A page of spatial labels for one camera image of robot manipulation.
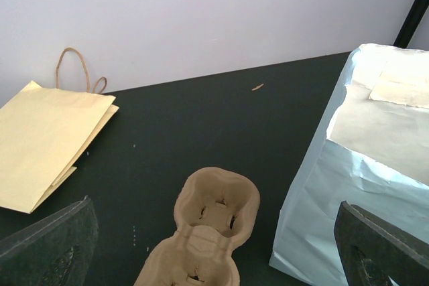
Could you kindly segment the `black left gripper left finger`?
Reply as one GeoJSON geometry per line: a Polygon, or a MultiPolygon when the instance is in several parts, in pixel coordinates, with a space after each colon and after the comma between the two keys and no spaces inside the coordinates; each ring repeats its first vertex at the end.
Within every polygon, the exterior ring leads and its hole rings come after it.
{"type": "Polygon", "coordinates": [[[1,241],[1,284],[83,285],[98,235],[85,197],[1,241]]]}

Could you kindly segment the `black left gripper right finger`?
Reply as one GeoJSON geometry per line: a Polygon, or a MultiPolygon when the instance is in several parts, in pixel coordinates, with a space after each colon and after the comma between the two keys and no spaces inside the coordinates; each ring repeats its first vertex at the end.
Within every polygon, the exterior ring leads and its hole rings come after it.
{"type": "Polygon", "coordinates": [[[428,244],[341,202],[334,238],[348,285],[427,285],[428,244]]]}

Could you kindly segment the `light blue paper bag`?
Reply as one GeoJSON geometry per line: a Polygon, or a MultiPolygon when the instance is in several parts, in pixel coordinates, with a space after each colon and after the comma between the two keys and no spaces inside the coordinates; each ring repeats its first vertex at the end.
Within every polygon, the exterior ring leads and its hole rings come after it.
{"type": "Polygon", "coordinates": [[[428,240],[428,53],[363,44],[348,57],[280,210],[270,265],[344,285],[342,201],[428,240]]]}

